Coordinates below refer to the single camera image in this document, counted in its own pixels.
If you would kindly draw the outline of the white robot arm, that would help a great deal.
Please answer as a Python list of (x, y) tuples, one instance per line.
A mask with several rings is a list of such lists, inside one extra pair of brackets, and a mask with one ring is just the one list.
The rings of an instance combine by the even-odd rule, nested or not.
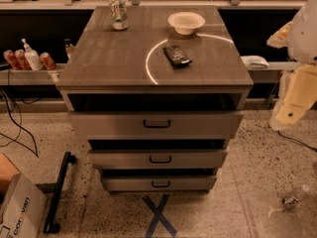
[(266, 43), (287, 47), (288, 56), (298, 62), (280, 78), (279, 99), (269, 120), (269, 127), (280, 131), (298, 122), (317, 101), (317, 0), (307, 0)]

